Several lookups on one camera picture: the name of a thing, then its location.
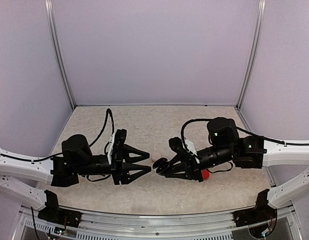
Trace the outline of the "black earbud charging case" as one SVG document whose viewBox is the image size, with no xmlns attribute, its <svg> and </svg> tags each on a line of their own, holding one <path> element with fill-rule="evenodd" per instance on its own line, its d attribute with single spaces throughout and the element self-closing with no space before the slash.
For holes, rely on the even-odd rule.
<svg viewBox="0 0 309 240">
<path fill-rule="evenodd" d="M 166 172 L 169 170 L 169 167 L 170 167 L 170 162 L 165 157 L 159 158 L 152 165 L 152 168 L 160 176 L 164 176 L 166 174 Z"/>
</svg>

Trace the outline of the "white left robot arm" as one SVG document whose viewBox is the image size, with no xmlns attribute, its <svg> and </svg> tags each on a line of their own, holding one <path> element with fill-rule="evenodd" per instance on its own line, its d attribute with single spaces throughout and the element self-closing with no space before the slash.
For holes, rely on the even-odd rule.
<svg viewBox="0 0 309 240">
<path fill-rule="evenodd" d="M 139 162 L 149 153 L 125 144 L 126 132 L 113 136 L 107 154 L 94 155 L 87 138 L 75 134 L 61 144 L 61 156 L 46 159 L 20 155 L 0 148 L 0 191 L 17 197 L 25 205 L 44 213 L 58 223 L 64 210 L 52 202 L 54 193 L 31 187 L 20 179 L 67 188 L 79 183 L 79 177 L 110 175 L 115 185 L 128 185 L 151 171 Z"/>
</svg>

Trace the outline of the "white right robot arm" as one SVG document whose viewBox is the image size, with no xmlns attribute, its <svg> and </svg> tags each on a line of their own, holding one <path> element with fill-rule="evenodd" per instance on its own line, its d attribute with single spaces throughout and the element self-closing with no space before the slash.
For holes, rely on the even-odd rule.
<svg viewBox="0 0 309 240">
<path fill-rule="evenodd" d="M 270 213 L 287 202 L 309 192 L 309 141 L 287 142 L 249 131 L 239 137 L 240 127 L 231 118 L 206 118 L 208 140 L 211 146 L 196 150 L 194 144 L 184 136 L 187 121 L 180 131 L 180 137 L 169 140 L 170 149 L 176 153 L 171 160 L 158 160 L 156 173 L 166 178 L 203 181 L 202 171 L 230 162 L 241 169 L 262 169 L 279 165 L 306 166 L 306 170 L 291 180 L 260 192 L 250 218 L 261 222 Z"/>
</svg>

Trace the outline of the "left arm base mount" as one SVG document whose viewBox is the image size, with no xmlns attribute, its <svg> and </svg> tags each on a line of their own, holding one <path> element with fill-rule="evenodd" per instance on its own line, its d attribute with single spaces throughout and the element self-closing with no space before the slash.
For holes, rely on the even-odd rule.
<svg viewBox="0 0 309 240">
<path fill-rule="evenodd" d="M 82 218 L 82 213 L 80 211 L 60 207 L 52 208 L 46 206 L 38 212 L 37 217 L 50 223 L 78 228 Z"/>
</svg>

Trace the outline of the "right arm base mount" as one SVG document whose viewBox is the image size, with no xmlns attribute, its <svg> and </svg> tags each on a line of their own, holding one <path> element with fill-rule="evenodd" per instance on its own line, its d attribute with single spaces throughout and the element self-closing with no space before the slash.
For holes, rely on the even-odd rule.
<svg viewBox="0 0 309 240">
<path fill-rule="evenodd" d="M 236 227 L 258 224 L 271 219 L 276 219 L 277 216 L 277 209 L 268 205 L 251 207 L 233 212 Z"/>
</svg>

